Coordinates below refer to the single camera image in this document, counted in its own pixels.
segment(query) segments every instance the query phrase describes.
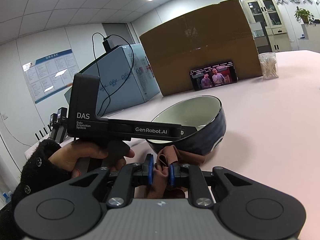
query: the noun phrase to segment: phone screen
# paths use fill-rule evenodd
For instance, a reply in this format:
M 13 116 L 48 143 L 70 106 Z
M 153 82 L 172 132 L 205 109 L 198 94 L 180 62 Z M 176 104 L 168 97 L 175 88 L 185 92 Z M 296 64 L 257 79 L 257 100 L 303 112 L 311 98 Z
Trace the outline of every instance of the phone screen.
M 190 71 L 193 88 L 203 90 L 236 83 L 238 81 L 232 61 L 214 64 Z

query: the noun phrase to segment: fabric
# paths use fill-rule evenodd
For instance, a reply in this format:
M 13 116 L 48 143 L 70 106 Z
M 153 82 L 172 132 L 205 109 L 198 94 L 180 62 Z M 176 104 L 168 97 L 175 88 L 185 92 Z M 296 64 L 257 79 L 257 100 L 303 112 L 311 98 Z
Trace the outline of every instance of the fabric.
M 156 164 L 153 168 L 152 185 L 146 188 L 146 198 L 185 198 L 184 188 L 173 188 L 168 185 L 169 166 L 172 163 L 193 164 L 199 166 L 204 163 L 206 157 L 181 150 L 172 146 L 163 148 L 157 156 Z
M 24 237 L 15 225 L 13 217 L 14 209 L 20 200 L 71 178 L 70 172 L 58 168 L 48 160 L 60 148 L 60 145 L 52 140 L 43 140 L 24 165 L 20 183 L 12 195 L 11 202 L 0 210 L 0 240 L 20 240 Z M 29 194 L 25 192 L 25 186 L 30 188 Z
M 209 87 L 212 87 L 212 82 L 210 80 L 210 78 L 203 78 L 201 80 L 201 86 L 202 88 L 209 88 Z
M 221 73 L 212 76 L 212 81 L 214 84 L 223 84 L 225 82 L 225 78 Z

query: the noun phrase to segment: bulletin board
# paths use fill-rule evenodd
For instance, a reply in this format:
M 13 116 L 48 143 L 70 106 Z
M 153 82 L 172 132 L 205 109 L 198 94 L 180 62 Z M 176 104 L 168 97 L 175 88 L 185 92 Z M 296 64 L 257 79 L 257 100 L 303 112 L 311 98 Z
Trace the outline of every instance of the bulletin board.
M 72 85 L 79 67 L 71 49 L 22 66 L 30 94 L 37 104 Z

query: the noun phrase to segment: wall outlet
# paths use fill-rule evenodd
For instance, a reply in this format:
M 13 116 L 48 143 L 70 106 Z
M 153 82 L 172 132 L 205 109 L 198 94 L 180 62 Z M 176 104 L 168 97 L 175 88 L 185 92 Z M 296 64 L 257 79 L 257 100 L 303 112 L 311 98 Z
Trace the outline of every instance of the wall outlet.
M 2 118 L 3 118 L 3 120 L 7 119 L 7 118 L 8 118 L 7 114 L 6 114 L 6 113 L 3 113 L 3 114 L 2 114 Z

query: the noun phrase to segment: dark blue bowl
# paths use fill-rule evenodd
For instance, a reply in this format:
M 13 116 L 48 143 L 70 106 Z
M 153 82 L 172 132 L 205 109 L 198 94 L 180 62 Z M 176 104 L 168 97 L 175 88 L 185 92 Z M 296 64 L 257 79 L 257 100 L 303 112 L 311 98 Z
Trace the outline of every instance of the dark blue bowl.
M 166 146 L 175 145 L 178 150 L 207 155 L 222 141 L 227 128 L 221 101 L 208 95 L 176 103 L 162 111 L 152 122 L 177 123 L 198 129 L 174 142 L 147 140 L 156 153 Z

